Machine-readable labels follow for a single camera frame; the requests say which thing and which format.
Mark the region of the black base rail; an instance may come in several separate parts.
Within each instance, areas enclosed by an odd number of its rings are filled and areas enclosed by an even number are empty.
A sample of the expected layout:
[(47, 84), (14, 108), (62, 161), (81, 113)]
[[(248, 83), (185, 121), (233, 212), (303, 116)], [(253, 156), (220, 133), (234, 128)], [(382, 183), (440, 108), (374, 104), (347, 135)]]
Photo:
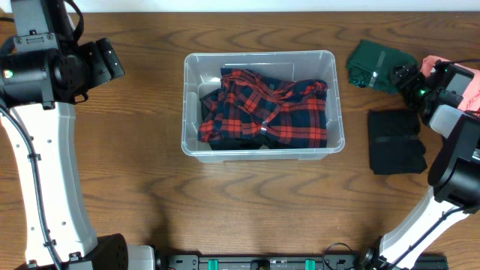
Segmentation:
[(359, 269), (354, 255), (248, 257), (172, 255), (157, 260), (158, 269), (171, 270), (350, 270)]

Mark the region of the dark green garment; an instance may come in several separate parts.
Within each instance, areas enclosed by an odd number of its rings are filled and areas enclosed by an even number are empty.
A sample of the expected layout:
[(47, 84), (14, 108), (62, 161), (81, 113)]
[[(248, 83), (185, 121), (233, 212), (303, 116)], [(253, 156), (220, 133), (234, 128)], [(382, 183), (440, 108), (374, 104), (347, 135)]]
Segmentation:
[(417, 60), (406, 52), (373, 41), (361, 40), (349, 56), (346, 69), (350, 84), (358, 88), (396, 94), (398, 89), (391, 81), (394, 69), (417, 64)]

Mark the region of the pink folded garment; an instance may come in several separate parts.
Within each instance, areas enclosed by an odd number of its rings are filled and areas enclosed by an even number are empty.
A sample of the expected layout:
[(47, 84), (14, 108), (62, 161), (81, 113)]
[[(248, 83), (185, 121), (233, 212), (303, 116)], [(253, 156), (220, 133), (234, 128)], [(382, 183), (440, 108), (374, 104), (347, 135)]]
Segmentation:
[(445, 92), (461, 96), (456, 106), (459, 110), (479, 111), (479, 69), (462, 65), (467, 62), (477, 62), (477, 59), (450, 61), (429, 55), (423, 59), (420, 71), (434, 89), (442, 86)]

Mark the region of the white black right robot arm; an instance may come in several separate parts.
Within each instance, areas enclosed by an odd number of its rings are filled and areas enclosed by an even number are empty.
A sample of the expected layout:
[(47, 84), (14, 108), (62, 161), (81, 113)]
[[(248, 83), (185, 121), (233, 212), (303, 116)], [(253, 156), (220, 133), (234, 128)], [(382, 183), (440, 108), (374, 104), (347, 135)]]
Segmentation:
[(358, 258), (356, 269), (413, 269), (449, 227), (479, 211), (479, 71), (464, 64), (434, 58), (391, 72), (407, 104), (444, 142), (420, 203)]

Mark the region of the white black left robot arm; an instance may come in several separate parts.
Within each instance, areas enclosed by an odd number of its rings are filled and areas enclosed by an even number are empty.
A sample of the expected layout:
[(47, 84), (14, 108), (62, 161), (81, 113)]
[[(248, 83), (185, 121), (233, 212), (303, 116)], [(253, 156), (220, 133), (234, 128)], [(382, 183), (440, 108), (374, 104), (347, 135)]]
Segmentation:
[(88, 91), (124, 75), (111, 42), (80, 43), (68, 1), (11, 4), (16, 35), (1, 48), (1, 125), (22, 188), (24, 269), (154, 269), (155, 251), (119, 233), (99, 236), (87, 215), (74, 130)]

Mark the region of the black folded garment on table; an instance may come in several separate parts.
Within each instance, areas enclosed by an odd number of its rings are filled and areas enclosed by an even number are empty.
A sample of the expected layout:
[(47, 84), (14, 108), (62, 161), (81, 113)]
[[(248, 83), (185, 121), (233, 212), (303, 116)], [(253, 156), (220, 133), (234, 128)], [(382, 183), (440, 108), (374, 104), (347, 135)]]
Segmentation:
[(374, 174), (419, 174), (428, 168), (415, 112), (408, 109), (370, 111), (367, 126), (370, 169)]

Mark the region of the red navy plaid shirt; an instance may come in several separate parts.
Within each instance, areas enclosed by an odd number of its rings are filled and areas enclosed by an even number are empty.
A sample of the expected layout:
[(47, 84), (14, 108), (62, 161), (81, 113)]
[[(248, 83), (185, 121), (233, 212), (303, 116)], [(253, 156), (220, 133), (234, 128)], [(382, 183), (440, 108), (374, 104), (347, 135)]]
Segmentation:
[(263, 135), (289, 149), (327, 146), (325, 81), (287, 81), (226, 67), (220, 73), (220, 94), (214, 113), (199, 126), (200, 142)]

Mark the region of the clear plastic storage bin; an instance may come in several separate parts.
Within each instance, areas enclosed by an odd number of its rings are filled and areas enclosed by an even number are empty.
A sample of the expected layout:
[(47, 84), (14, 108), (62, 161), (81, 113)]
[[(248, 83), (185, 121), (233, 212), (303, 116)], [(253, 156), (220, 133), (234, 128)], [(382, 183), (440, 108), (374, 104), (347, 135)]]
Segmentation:
[[(327, 83), (325, 148), (213, 151), (197, 139), (203, 121), (200, 98), (221, 87), (221, 69), (250, 69), (279, 80), (320, 79)], [(181, 148), (201, 162), (296, 159), (321, 160), (343, 150), (343, 116), (335, 56), (328, 50), (287, 52), (192, 53), (184, 60)]]

